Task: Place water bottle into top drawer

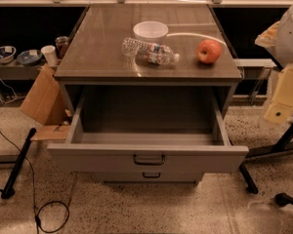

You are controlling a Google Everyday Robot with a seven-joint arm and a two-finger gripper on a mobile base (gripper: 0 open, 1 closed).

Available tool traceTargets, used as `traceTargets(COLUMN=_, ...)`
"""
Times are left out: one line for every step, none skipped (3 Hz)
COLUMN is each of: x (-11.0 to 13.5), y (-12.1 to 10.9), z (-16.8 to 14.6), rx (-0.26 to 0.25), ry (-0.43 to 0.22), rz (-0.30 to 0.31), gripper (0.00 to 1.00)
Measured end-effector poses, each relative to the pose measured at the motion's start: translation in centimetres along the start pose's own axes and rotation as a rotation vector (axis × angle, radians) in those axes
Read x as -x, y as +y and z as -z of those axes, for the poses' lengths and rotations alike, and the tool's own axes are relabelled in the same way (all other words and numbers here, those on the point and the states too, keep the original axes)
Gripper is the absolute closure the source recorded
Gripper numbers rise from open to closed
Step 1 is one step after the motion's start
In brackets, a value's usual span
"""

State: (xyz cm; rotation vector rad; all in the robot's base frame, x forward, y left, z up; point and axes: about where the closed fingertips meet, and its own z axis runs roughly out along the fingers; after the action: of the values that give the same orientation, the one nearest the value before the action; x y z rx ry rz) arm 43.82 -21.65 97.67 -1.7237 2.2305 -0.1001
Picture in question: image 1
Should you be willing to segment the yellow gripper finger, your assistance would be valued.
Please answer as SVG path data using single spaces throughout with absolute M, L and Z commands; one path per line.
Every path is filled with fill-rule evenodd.
M 278 74 L 277 84 L 264 119 L 273 124 L 284 123 L 293 113 L 293 63 Z

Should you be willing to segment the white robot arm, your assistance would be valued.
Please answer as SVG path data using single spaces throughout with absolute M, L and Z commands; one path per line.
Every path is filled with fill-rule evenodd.
M 282 66 L 272 100 L 264 119 L 273 123 L 285 122 L 293 113 L 293 4 L 262 34 L 255 44 L 265 48 Z

